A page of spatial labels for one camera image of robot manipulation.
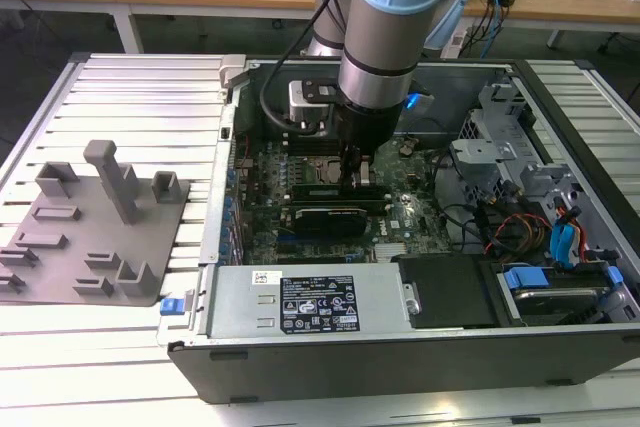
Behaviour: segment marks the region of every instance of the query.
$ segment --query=warning sticker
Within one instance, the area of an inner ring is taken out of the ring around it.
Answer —
[[[360,330],[353,277],[280,279],[280,329],[285,334]]]

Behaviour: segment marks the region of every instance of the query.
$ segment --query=gray vertical post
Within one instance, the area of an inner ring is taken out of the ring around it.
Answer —
[[[84,149],[84,158],[98,171],[102,186],[115,205],[122,222],[134,224],[138,209],[114,157],[116,150],[116,144],[111,140],[92,140]]]

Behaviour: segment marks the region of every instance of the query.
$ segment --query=cable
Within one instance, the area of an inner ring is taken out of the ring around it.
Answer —
[[[342,7],[340,7],[340,1],[339,0],[333,0],[333,3],[336,6],[336,11],[338,12],[338,17],[340,17],[340,22],[342,22],[342,25],[344,25],[344,30],[345,30],[345,35],[346,35],[347,20],[346,20],[344,14],[342,13]]]
[[[475,26],[472,33],[469,35],[468,40],[460,50],[461,54],[463,54],[465,51],[468,51],[478,42],[484,42],[485,40],[488,40],[490,44],[488,47],[485,46],[485,50],[488,52],[488,49],[491,48],[491,45],[503,30],[503,24],[509,15],[510,8],[502,8],[499,5],[499,2],[497,2],[496,0],[485,0],[485,3],[486,7],[484,15],[482,16],[480,23]],[[490,19],[489,23],[487,25],[484,25],[487,19]]]
[[[638,90],[640,90],[640,82],[638,82],[638,85],[636,85],[633,90],[631,91],[631,93],[629,94],[629,97],[627,97],[627,104],[629,102],[631,102],[631,99],[633,99],[633,97],[636,95],[636,93],[638,92]]]
[[[242,162],[240,162],[240,168],[244,169],[244,163],[249,156],[249,150],[251,149],[251,139],[249,138],[249,134],[245,134],[245,146],[244,146],[244,157],[242,157]]]
[[[633,42],[634,44],[640,44],[640,40],[639,39],[632,39],[631,37],[627,37],[626,35],[622,35],[622,34],[618,34],[618,37],[624,39],[624,40],[628,40],[629,42]]]
[[[27,9],[29,9],[31,12],[33,12],[33,14],[34,14],[36,17],[38,17],[38,20],[39,20],[40,22],[42,22],[42,25],[44,25],[44,26],[47,28],[47,30],[48,30],[49,32],[51,32],[51,35],[53,35],[53,36],[56,38],[56,40],[57,40],[58,42],[60,42],[60,45],[61,45],[62,47],[64,47],[64,49],[65,49],[69,54],[71,54],[71,53],[73,52],[73,49],[69,48],[69,45],[68,45],[68,44],[67,44],[67,43],[62,39],[62,37],[60,37],[60,36],[58,35],[58,33],[57,33],[55,30],[53,30],[53,29],[51,28],[51,26],[50,26],[49,24],[47,24],[47,23],[43,20],[43,18],[42,18],[42,14],[40,14],[39,12],[37,12],[36,10],[34,10],[34,9],[33,9],[33,7],[31,7],[31,5],[30,5],[26,0],[19,0],[19,1],[20,1],[20,2],[22,2],[22,4],[23,4]]]
[[[336,18],[335,14],[331,10],[331,6],[329,5],[327,5],[327,14],[329,14],[329,17],[331,18],[334,25],[336,26],[336,29],[338,29],[340,33],[342,33],[342,35],[347,35],[347,24],[346,23],[341,24],[340,22],[338,22],[338,19]]]
[[[6,142],[9,145],[16,145],[16,143],[13,140],[5,139],[4,137],[0,137],[0,141]]]
[[[318,131],[318,126],[309,126],[308,129],[302,129],[278,117],[278,115],[276,115],[271,110],[271,108],[269,107],[269,104],[267,103],[267,89],[271,85],[271,82],[273,82],[273,79],[275,78],[276,74],[278,73],[282,65],[285,63],[287,58],[296,49],[300,41],[311,30],[311,27],[313,27],[313,24],[316,22],[316,20],[318,20],[318,17],[320,17],[320,15],[322,15],[322,12],[324,12],[324,10],[327,8],[327,5],[329,5],[329,2],[331,2],[331,0],[322,1],[322,4],[320,4],[320,7],[318,7],[318,10],[316,10],[316,12],[313,14],[313,17],[309,19],[309,22],[307,22],[307,25],[305,26],[302,33],[298,36],[297,39],[295,39],[291,43],[291,45],[289,46],[287,51],[284,53],[284,55],[280,57],[278,62],[276,62],[276,65],[273,67],[273,70],[271,70],[271,72],[269,73],[267,80],[265,80],[262,86],[262,89],[260,89],[260,106],[262,107],[262,111],[264,112],[264,114],[269,118],[269,120],[271,120],[271,122],[276,124],[281,129],[285,130],[286,132],[290,132],[292,134],[313,135]]]

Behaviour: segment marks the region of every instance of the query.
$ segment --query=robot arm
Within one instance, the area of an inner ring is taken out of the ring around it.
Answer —
[[[333,120],[343,177],[393,134],[440,0],[351,0]]]

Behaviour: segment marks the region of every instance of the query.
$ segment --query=wire bundle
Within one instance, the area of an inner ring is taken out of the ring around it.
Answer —
[[[517,223],[523,227],[524,234],[519,239],[516,247],[509,247],[505,245],[504,242],[498,240],[498,237],[510,223]],[[485,246],[484,253],[487,255],[492,249],[497,248],[506,251],[505,254],[498,254],[500,255],[500,262],[513,262],[537,250],[544,242],[547,230],[551,230],[551,225],[546,219],[539,215],[529,213],[511,214],[500,224],[491,242]]]
[[[480,58],[485,58],[489,53],[489,49],[493,45],[500,32],[502,32],[503,24],[509,15],[509,7],[502,7],[499,0],[485,0],[486,8],[480,23],[476,25],[469,38],[462,46],[460,54],[467,52],[479,42],[486,42]]]
[[[567,213],[567,210],[564,207],[558,207],[556,209],[556,213],[559,217],[562,217]],[[585,252],[587,250],[587,232],[575,218],[569,221],[569,225],[575,227],[578,232],[578,255],[580,257],[580,262],[586,262],[587,258]]]

